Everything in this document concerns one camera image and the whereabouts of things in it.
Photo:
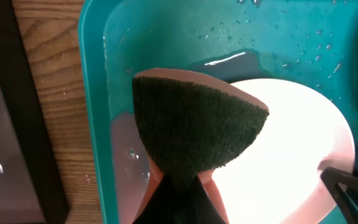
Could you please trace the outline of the pink and green sponge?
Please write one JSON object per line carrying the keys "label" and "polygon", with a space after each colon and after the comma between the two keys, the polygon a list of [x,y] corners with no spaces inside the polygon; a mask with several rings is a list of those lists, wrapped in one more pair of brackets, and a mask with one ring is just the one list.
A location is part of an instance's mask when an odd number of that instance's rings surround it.
{"label": "pink and green sponge", "polygon": [[140,140],[161,176],[154,191],[165,175],[181,194],[194,177],[204,186],[209,172],[239,157],[255,141],[269,116],[268,106],[258,98],[188,70],[140,72],[132,80],[132,95]]}

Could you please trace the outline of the white plate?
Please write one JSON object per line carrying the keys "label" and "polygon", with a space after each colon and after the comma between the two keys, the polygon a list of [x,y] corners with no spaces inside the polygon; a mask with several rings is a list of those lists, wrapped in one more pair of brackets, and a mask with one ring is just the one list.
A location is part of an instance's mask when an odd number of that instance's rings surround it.
{"label": "white plate", "polygon": [[354,138],[345,117],[299,83],[255,79],[235,87],[263,101],[269,116],[253,144],[213,172],[229,223],[320,222],[335,207],[322,171],[354,168]]}

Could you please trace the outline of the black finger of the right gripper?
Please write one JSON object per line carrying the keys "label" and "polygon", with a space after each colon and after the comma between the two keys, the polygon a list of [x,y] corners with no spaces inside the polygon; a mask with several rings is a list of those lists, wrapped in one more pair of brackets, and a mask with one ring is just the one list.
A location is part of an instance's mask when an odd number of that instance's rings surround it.
{"label": "black finger of the right gripper", "polygon": [[328,167],[320,175],[321,180],[341,210],[346,222],[358,224],[358,169],[348,173]]}

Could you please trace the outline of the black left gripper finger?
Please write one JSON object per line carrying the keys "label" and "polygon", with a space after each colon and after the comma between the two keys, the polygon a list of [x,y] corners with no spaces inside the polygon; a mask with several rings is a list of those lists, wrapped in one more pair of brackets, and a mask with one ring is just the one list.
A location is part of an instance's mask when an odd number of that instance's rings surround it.
{"label": "black left gripper finger", "polygon": [[194,177],[183,194],[165,175],[133,224],[225,224],[200,179]]}

